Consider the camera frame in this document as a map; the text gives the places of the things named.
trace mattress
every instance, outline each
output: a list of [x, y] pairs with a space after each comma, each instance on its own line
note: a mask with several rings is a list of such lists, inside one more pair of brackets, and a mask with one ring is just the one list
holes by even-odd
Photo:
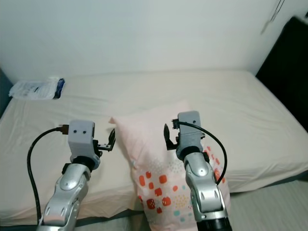
[[[289, 111], [246, 71], [190, 71], [68, 77], [58, 100], [12, 99], [0, 121], [0, 221], [2, 226], [36, 223], [35, 201], [26, 156], [42, 132], [72, 119], [95, 122], [95, 139], [107, 141], [122, 116], [186, 99], [202, 126], [224, 144], [231, 192], [264, 187], [308, 170], [308, 134]], [[219, 147], [207, 143], [219, 159]], [[67, 136], [52, 133], [32, 153], [32, 170], [41, 207], [53, 194], [62, 167], [69, 162]], [[92, 172], [78, 218], [111, 217], [142, 210], [120, 139], [104, 152]]]

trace black cylindrical base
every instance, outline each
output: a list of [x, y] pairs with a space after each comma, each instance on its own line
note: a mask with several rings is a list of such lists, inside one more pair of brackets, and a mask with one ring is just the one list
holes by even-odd
[[228, 218], [197, 222], [198, 231], [232, 231]]
[[181, 161], [184, 161], [185, 157], [187, 155], [189, 155], [190, 153], [200, 153], [200, 149], [196, 146], [188, 146], [186, 148], [184, 148], [180, 155], [178, 156], [178, 158], [181, 160]]
[[81, 164], [81, 165], [85, 165], [89, 168], [90, 172], [92, 172], [95, 163], [93, 160], [91, 160], [90, 158], [86, 157], [86, 156], [78, 156], [73, 160], [72, 164]]

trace floor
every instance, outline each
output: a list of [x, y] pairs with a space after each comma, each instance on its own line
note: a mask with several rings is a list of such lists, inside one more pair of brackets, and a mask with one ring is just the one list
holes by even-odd
[[[306, 231], [308, 181], [293, 181], [231, 196], [233, 231]], [[144, 215], [75, 228], [75, 231], [149, 231]]]

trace silver robot arm segment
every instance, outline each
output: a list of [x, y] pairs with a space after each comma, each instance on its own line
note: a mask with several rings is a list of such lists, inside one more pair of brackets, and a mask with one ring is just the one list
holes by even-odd
[[91, 172], [100, 164], [100, 150], [111, 151], [116, 141], [113, 130], [108, 144], [99, 145], [93, 139], [94, 129], [95, 124], [91, 121], [74, 120], [69, 124], [71, 163], [65, 164], [63, 175], [56, 182], [54, 194], [47, 203], [37, 231], [74, 230], [80, 204], [88, 192]]

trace white wall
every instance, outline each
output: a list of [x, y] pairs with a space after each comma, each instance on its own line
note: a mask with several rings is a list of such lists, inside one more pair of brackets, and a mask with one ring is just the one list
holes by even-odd
[[13, 80], [179, 69], [258, 71], [308, 0], [1, 0], [0, 65]]

